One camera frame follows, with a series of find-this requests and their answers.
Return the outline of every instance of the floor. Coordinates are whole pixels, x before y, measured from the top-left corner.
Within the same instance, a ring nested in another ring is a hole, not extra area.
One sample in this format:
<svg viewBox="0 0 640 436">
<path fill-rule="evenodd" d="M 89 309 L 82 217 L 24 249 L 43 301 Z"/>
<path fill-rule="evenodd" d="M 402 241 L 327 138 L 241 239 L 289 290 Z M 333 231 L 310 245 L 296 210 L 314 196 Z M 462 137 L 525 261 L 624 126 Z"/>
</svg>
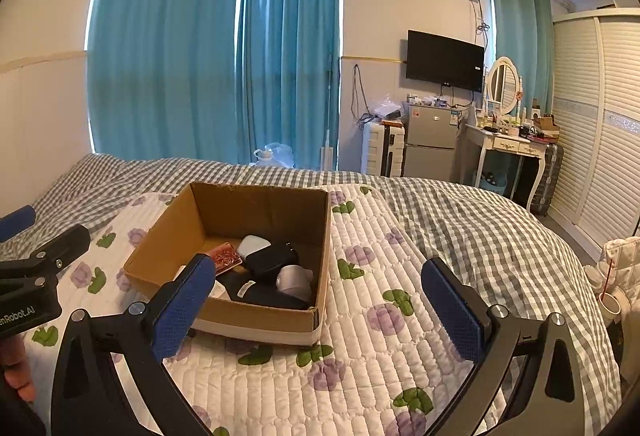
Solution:
<svg viewBox="0 0 640 436">
<path fill-rule="evenodd" d="M 568 244 L 572 250 L 575 252 L 575 255 L 578 256 L 578 260 L 582 263 L 582 265 L 593 265 L 594 261 L 591 259 L 591 256 L 585 252 L 585 250 L 569 235 L 566 230 L 564 230 L 558 223 L 556 223 L 550 216 L 536 216 L 540 223 L 542 223 L 547 229 L 552 232 L 555 232 L 558 236 L 560 236 L 566 244 Z"/>
</svg>

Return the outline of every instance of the silver refrigerator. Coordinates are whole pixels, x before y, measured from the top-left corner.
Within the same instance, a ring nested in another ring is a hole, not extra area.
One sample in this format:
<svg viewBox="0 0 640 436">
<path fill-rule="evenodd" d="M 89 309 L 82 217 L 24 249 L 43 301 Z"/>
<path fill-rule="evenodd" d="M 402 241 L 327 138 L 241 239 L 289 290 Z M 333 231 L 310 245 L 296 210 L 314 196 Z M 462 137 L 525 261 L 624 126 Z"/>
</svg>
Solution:
<svg viewBox="0 0 640 436">
<path fill-rule="evenodd" d="M 458 111 L 410 105 L 403 176 L 451 181 Z"/>
</svg>

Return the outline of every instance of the oval mirror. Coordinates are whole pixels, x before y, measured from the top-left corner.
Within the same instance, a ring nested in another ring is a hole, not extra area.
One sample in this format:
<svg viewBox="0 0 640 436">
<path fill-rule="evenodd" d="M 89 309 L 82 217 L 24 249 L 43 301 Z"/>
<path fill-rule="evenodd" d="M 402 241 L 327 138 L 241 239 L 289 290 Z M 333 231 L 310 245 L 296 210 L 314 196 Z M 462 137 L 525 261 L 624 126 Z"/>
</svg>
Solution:
<svg viewBox="0 0 640 436">
<path fill-rule="evenodd" d="M 515 65 L 508 57 L 500 57 L 487 75 L 487 98 L 501 103 L 502 113 L 510 113 L 516 106 L 521 90 Z"/>
</svg>

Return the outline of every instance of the red packet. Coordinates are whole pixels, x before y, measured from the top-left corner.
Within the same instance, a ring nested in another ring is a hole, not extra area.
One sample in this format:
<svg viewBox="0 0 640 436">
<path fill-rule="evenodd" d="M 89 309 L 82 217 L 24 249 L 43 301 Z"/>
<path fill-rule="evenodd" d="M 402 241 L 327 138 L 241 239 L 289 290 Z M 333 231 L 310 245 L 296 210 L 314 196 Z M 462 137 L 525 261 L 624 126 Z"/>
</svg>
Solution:
<svg viewBox="0 0 640 436">
<path fill-rule="evenodd" d="M 242 257 L 230 243 L 218 245 L 215 249 L 207 252 L 207 256 L 216 264 L 216 276 L 242 263 Z"/>
</svg>

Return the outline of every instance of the white mirror frame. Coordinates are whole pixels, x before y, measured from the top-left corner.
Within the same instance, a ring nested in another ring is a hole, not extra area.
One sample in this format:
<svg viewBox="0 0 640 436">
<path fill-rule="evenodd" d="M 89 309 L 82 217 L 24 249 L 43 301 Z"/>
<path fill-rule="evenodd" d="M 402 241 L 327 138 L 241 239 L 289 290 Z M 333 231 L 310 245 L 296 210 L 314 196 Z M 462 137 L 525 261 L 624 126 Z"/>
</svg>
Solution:
<svg viewBox="0 0 640 436">
<path fill-rule="evenodd" d="M 513 100 L 509 103 L 502 103 L 502 113 L 508 114 L 511 113 L 511 111 L 513 111 L 513 108 L 516 107 L 516 103 L 518 102 L 517 95 L 522 91 L 522 87 L 520 86 L 520 77 L 518 76 L 518 70 L 516 70 L 513 61 L 508 57 L 500 57 L 499 59 L 497 59 L 494 62 L 494 65 L 491 67 L 491 70 L 489 70 L 489 73 L 486 76 L 486 95 L 487 99 L 491 101 L 497 100 L 495 98 L 496 95 L 494 94 L 491 81 L 494 78 L 494 75 L 497 74 L 500 66 L 506 66 L 507 68 L 509 68 L 513 72 L 513 75 L 516 79 L 516 90 L 513 93 Z"/>
</svg>

